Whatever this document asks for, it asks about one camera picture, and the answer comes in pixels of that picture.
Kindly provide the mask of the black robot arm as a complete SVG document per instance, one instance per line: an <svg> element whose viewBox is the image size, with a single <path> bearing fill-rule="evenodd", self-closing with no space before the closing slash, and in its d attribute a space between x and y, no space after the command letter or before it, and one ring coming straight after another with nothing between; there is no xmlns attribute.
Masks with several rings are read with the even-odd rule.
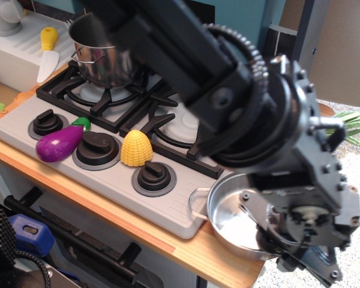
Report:
<svg viewBox="0 0 360 288"><path fill-rule="evenodd" d="M175 88L200 122L198 151L229 169L209 191L211 224L231 198L281 271L306 269L326 287L339 282L335 249L345 250L359 227L359 195L334 155L344 123L320 114L299 64L263 59L238 32L202 24L183 1L83 5L108 40Z"/></svg>

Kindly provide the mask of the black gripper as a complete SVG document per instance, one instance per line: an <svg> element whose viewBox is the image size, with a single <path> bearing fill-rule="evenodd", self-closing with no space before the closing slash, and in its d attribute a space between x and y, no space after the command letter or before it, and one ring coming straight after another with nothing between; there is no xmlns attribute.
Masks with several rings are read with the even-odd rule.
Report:
<svg viewBox="0 0 360 288"><path fill-rule="evenodd" d="M293 230L287 226L287 215L276 210L260 194L244 190L239 199L239 207L256 223L260 247L277 256L277 268L281 272L306 270L325 287L342 280L335 249L328 244L312 243L313 237L318 235L313 220L298 221L295 232L302 235L293 236Z"/></svg>

